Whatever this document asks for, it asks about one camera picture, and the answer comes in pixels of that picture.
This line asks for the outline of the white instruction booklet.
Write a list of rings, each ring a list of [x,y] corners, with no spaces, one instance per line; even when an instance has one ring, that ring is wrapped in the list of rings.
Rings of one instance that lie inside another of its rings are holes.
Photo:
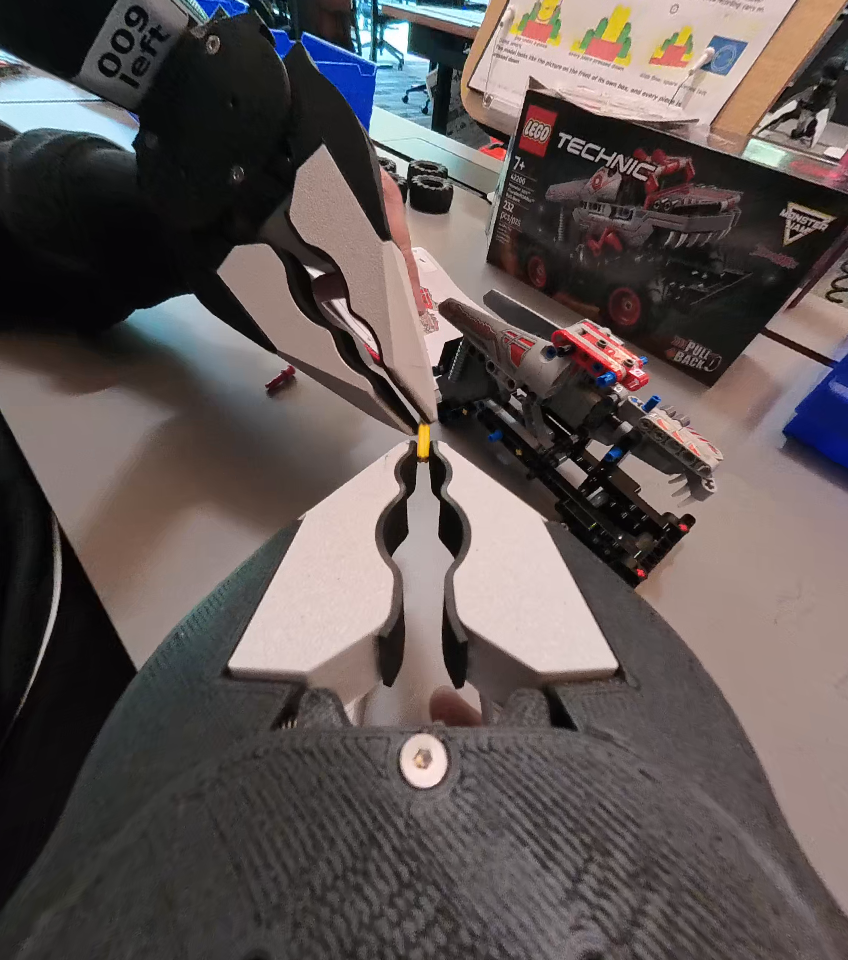
[[[439,307],[447,299],[474,306],[475,304],[453,282],[431,253],[414,246],[413,257],[419,275],[421,302],[424,312],[418,315],[418,327],[430,357],[434,390],[440,394],[440,378],[453,365],[462,341],[462,333],[440,314]]]

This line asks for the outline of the black toy set box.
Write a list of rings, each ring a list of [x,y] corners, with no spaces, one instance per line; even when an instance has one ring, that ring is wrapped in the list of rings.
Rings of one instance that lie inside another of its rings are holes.
[[[487,261],[708,387],[848,238],[848,184],[526,90]]]

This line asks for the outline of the person's left forearm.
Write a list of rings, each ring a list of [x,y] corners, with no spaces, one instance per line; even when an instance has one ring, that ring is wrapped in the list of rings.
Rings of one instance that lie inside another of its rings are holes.
[[[0,330],[107,330],[195,294],[233,246],[173,230],[117,144],[0,123]]]

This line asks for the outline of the blue plastic bin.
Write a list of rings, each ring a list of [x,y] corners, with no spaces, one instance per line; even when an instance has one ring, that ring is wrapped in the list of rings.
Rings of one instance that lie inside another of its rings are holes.
[[[369,133],[377,87],[377,65],[308,32],[301,35],[299,42],[319,72],[342,94]]]

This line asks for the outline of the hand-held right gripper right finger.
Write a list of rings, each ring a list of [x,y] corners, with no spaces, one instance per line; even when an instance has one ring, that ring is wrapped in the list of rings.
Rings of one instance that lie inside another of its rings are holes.
[[[608,680],[620,663],[554,538],[562,532],[445,442],[430,448],[451,688],[490,724],[518,690]]]

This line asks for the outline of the white instruction poster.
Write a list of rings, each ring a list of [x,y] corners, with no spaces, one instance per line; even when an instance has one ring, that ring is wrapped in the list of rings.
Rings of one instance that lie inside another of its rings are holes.
[[[507,2],[468,89],[514,114],[530,81],[647,117],[713,121],[792,1]]]

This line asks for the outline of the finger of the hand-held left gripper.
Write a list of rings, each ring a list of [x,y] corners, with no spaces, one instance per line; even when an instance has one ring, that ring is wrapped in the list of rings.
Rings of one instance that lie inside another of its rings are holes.
[[[382,171],[366,142],[345,149],[344,167],[327,143],[300,166],[287,221],[311,253],[332,268],[326,286],[339,292],[313,293],[317,306],[344,299],[349,313],[373,335],[380,366],[360,353],[347,330],[326,324],[322,310],[306,319],[294,358],[322,385],[383,423],[430,425],[437,400],[430,355],[418,317],[407,257],[394,238],[385,200],[400,199],[385,187]]]
[[[300,263],[286,265],[266,244],[236,246],[217,274],[276,354],[377,421],[417,432],[417,414],[371,369],[353,333],[328,320]]]

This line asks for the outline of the grey red brick truck model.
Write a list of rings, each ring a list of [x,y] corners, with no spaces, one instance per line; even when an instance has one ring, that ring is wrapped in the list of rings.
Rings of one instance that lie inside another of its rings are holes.
[[[434,368],[439,421],[479,423],[550,493],[569,532],[641,585],[695,519],[653,509],[627,461],[668,477],[683,502],[702,501],[716,490],[722,453],[657,395],[639,397],[646,357],[608,327],[558,327],[496,290],[485,303],[447,297],[437,307],[456,333]]]

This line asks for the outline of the person's left hand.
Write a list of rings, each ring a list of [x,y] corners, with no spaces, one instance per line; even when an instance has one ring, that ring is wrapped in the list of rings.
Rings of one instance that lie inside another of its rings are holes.
[[[381,168],[380,172],[382,197],[392,239],[398,246],[405,260],[407,276],[417,313],[418,315],[423,315],[427,308],[423,300],[417,261],[410,241],[403,195],[393,175],[383,168]]]

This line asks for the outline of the adjacent grey table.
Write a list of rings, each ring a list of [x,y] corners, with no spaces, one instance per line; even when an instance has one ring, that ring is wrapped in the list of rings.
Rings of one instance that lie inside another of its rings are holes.
[[[502,170],[502,161],[497,158],[377,105],[372,110],[370,138],[379,152],[404,163],[442,164],[455,186],[488,201],[494,198]]]

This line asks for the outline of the cardboard display board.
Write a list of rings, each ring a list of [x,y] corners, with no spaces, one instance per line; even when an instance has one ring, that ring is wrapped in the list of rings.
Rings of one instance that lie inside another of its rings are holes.
[[[500,114],[484,108],[480,96],[468,89],[468,81],[477,60],[489,42],[492,29],[506,3],[494,1],[488,5],[462,72],[461,97],[467,114],[475,121],[510,134],[514,130],[521,104],[514,114]],[[797,76],[800,68],[823,44],[846,8],[848,2],[793,2],[790,13],[717,117],[709,123],[698,122],[723,135],[749,135],[789,82]]]

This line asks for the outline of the person's right hand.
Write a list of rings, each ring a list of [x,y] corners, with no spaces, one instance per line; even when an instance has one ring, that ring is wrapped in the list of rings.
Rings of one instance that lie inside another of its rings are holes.
[[[430,723],[455,728],[474,728],[482,725],[479,708],[474,708],[451,687],[440,687],[430,695]]]

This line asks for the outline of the grey desk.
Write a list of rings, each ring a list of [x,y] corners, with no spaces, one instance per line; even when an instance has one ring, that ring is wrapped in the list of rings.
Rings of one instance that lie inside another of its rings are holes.
[[[83,341],[0,331],[0,408],[137,666],[223,577],[401,435],[190,297]],[[848,472],[786,439],[825,366],[762,334],[702,388],[649,392],[725,461],[639,593],[745,728],[807,857],[848,914]]]

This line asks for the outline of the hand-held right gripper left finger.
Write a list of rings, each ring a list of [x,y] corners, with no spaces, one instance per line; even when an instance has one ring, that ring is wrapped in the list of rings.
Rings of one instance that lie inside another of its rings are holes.
[[[417,443],[392,450],[297,521],[227,663],[230,678],[328,690],[368,722],[406,654],[406,590],[394,555],[408,535]]]

